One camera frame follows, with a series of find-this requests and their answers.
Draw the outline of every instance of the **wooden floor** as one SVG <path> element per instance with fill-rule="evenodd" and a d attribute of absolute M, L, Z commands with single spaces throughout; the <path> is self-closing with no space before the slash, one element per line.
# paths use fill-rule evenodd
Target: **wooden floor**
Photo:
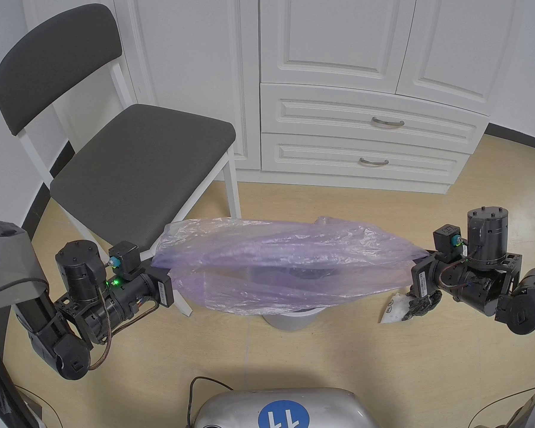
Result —
<path fill-rule="evenodd" d="M 466 230 L 468 210 L 503 206 L 509 210 L 509 250 L 523 254 L 523 272 L 535 267 L 535 149 L 492 136 L 484 136 L 447 195 L 243 182 L 239 188 L 244 218 L 368 221 L 430 248 L 439 226 Z M 190 214 L 225 215 L 221 182 Z M 50 202 L 34 246 L 53 298 L 63 292 L 54 254 L 78 238 Z M 119 334 L 105 364 L 77 382 L 64 381 L 42 362 L 12 317 L 4 360 L 14 382 L 51 403 L 65 428 L 185 428 L 188 386 L 196 375 L 236 389 L 348 389 L 383 428 L 467 427 L 487 403 L 535 386 L 535 332 L 515 336 L 449 295 L 424 318 L 381 325 L 390 296 L 327 309 L 311 327 L 294 333 L 278 331 L 261 317 L 195 306 L 185 318 L 177 309 L 159 309 Z M 93 359 L 101 352 L 96 347 Z M 221 390 L 199 383 L 194 407 Z M 495 404 L 473 426 L 505 424 L 530 395 Z M 57 426 L 44 411 L 48 427 Z"/>

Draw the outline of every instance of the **gray chair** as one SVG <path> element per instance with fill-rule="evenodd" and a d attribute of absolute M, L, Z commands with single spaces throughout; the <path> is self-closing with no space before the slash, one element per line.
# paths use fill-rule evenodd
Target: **gray chair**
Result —
<path fill-rule="evenodd" d="M 112 244 L 130 241 L 147 259 L 164 226 L 184 219 L 220 171 L 230 214 L 241 217 L 235 130 L 221 120 L 134 103 L 116 61 L 121 53 L 117 24 L 106 6 L 64 11 L 31 30 L 0 63 L 0 110 L 81 235 L 95 241 L 92 231 Z M 25 127 L 108 63 L 125 109 L 52 178 Z M 101 248 L 100 254 L 108 259 Z M 178 302 L 189 315 L 188 305 Z"/>

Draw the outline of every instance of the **barcode label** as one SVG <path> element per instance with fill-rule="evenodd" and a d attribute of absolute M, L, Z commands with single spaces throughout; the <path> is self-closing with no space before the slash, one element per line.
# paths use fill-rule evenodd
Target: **barcode label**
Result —
<path fill-rule="evenodd" d="M 420 297 L 424 298 L 428 295 L 426 291 L 426 273 L 424 271 L 418 275 L 418 282 L 420 282 Z"/>
<path fill-rule="evenodd" d="M 164 306 L 168 306 L 168 303 L 166 302 L 166 292 L 164 291 L 164 284 L 161 281 L 158 281 L 158 292 L 161 296 L 161 304 Z"/>

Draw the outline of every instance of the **white wall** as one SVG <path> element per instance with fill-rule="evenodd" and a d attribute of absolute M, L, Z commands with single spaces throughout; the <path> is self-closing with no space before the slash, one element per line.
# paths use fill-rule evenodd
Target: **white wall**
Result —
<path fill-rule="evenodd" d="M 535 137 L 535 0 L 525 0 L 521 30 L 490 122 Z"/>
<path fill-rule="evenodd" d="M 21 0 L 0 0 L 0 61 L 27 33 Z M 51 165 L 67 139 L 52 107 L 28 126 L 30 139 Z M 0 113 L 0 220 L 21 225 L 42 181 Z"/>

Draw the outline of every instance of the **printed symbol on packaging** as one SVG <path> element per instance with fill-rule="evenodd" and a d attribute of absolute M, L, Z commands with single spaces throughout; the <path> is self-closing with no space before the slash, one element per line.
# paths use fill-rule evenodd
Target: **printed symbol on packaging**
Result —
<path fill-rule="evenodd" d="M 307 428 L 309 413 L 301 404 L 282 399 L 265 406 L 258 417 L 259 428 Z"/>

